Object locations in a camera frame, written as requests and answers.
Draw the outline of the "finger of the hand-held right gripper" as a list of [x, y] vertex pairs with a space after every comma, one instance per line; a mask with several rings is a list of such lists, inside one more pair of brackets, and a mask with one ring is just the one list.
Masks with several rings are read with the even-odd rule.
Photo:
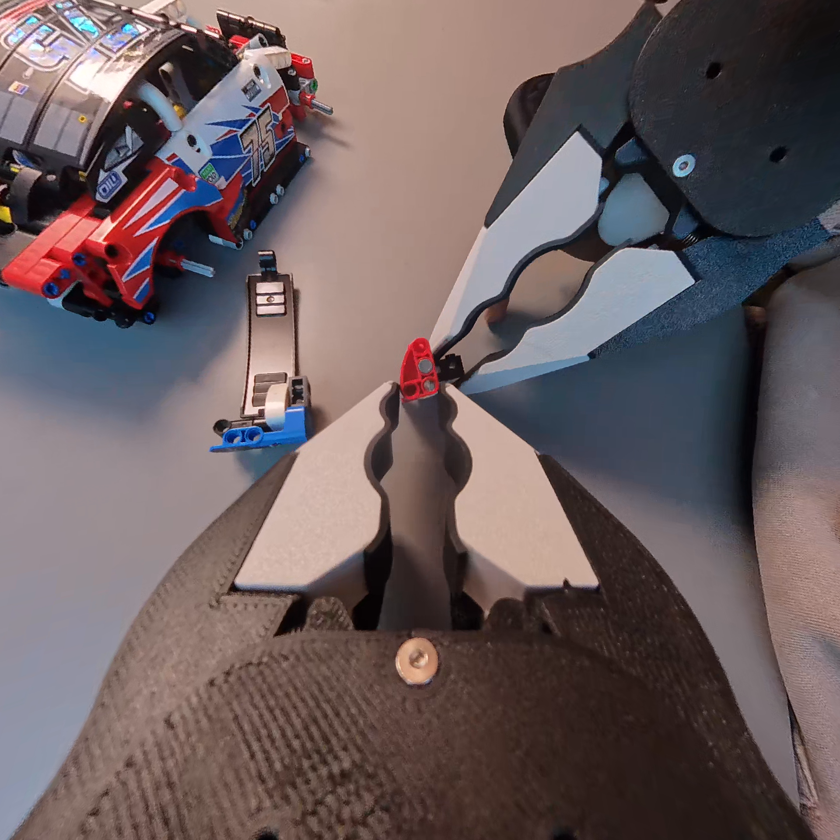
[[506, 297], [524, 268], [572, 240], [599, 205], [602, 156], [579, 131], [476, 238], [429, 340], [439, 358]]
[[693, 283], [673, 251], [618, 248], [588, 270], [566, 309], [532, 326], [505, 355], [483, 363], [461, 391], [488, 392], [588, 361], [590, 352]]

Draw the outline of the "black lego panel blue end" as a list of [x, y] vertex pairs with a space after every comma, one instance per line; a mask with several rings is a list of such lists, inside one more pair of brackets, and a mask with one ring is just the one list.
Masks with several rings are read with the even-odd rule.
[[312, 434], [308, 378], [298, 372], [292, 275], [273, 250], [260, 250], [259, 273], [247, 277], [248, 353], [239, 419], [218, 420], [213, 453], [305, 444]]

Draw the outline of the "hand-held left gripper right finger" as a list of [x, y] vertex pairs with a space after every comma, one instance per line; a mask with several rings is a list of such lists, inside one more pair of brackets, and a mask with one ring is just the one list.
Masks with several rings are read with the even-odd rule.
[[487, 617], [504, 600], [599, 581], [538, 453], [459, 389], [441, 393], [444, 465], [455, 490], [444, 566], [455, 601]]

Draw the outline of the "lego race car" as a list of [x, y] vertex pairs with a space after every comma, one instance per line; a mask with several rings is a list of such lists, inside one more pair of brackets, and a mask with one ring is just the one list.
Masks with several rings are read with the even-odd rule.
[[192, 230], [241, 249], [332, 115], [279, 27], [183, 2], [2, 2], [2, 287], [126, 329]]

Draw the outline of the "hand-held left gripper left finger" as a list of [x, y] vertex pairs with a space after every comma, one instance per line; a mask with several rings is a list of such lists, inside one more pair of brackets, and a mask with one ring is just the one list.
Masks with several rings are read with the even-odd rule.
[[247, 592], [368, 595], [389, 529], [397, 384], [388, 381], [297, 451], [235, 578]]

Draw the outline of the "red lego piece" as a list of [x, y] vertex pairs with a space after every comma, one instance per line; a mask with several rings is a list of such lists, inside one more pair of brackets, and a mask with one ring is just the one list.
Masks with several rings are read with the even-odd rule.
[[437, 366], [426, 338], [418, 338], [408, 344], [400, 370], [400, 390], [403, 403], [438, 393]]

